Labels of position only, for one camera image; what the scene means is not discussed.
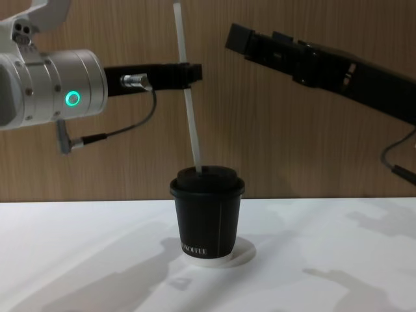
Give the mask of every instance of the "white table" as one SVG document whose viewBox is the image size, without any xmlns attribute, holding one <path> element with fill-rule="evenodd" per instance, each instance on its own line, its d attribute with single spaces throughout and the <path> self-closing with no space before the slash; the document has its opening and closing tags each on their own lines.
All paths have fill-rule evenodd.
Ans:
<svg viewBox="0 0 416 312">
<path fill-rule="evenodd" d="M 238 235 L 200 268 L 172 201 L 1 204 L 0 311 L 416 311 L 416 199 L 244 200 Z"/>
</svg>

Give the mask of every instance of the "black bar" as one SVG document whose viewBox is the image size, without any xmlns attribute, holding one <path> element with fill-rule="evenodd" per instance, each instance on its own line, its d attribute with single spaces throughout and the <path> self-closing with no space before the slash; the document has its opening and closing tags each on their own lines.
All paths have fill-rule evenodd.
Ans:
<svg viewBox="0 0 416 312">
<path fill-rule="evenodd" d="M 247 60 L 293 76 L 305 86 L 321 88 L 416 125 L 416 81 L 369 64 L 353 55 L 283 34 L 256 34 L 231 26 L 226 47 Z"/>
<path fill-rule="evenodd" d="M 154 90 L 181 90 L 202 80 L 200 64 L 149 64 L 105 68 L 109 96 L 122 96 L 145 92 L 142 88 L 127 88 L 121 84 L 124 75 L 146 73 Z"/>
</svg>

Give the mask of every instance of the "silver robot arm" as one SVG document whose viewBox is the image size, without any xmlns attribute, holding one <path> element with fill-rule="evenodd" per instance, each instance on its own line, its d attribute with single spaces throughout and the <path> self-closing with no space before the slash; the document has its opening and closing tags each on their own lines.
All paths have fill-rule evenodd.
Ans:
<svg viewBox="0 0 416 312">
<path fill-rule="evenodd" d="M 32 0 L 32 6 L 0 21 L 0 131 L 56 122 L 60 151 L 69 154 L 147 122 L 156 90 L 179 90 L 202 79 L 200 64 L 148 64 L 103 68 L 88 50 L 40 53 L 36 33 L 66 20 L 71 0 Z M 99 114 L 108 97 L 153 93 L 153 108 L 142 122 L 111 133 L 71 139 L 65 120 Z"/>
<path fill-rule="evenodd" d="M 40 53 L 36 33 L 66 20 L 71 0 L 33 0 L 0 21 L 0 130 L 99 114 L 107 103 L 104 69 L 88 50 Z"/>
</svg>

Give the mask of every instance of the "metal connector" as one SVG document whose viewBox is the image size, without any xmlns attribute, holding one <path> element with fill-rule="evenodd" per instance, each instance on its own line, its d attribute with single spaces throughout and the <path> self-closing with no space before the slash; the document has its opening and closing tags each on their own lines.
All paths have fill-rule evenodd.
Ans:
<svg viewBox="0 0 416 312">
<path fill-rule="evenodd" d="M 125 88 L 143 88 L 147 91 L 153 90 L 146 73 L 124 75 L 121 77 L 120 82 Z"/>
</svg>

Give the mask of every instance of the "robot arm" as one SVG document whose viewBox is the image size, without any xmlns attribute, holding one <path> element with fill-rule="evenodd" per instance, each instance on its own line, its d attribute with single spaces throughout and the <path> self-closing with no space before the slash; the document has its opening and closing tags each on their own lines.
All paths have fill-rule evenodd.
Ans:
<svg viewBox="0 0 416 312">
<path fill-rule="evenodd" d="M 33 0 L 0 21 L 0 130 L 57 122 L 61 151 L 69 153 L 64 120 L 101 113 L 109 96 L 185 89 L 202 79 L 199 64 L 104 68 L 88 50 L 40 53 L 33 35 L 63 23 L 70 4 Z"/>
<path fill-rule="evenodd" d="M 274 32 L 272 37 L 233 24 L 226 47 L 246 60 L 292 75 L 293 81 L 321 88 L 416 125 L 416 81 L 369 64 L 353 55 L 299 41 Z M 416 135 L 416 128 L 384 149 L 381 160 L 390 171 L 416 185 L 416 174 L 390 164 L 386 155 Z"/>
</svg>

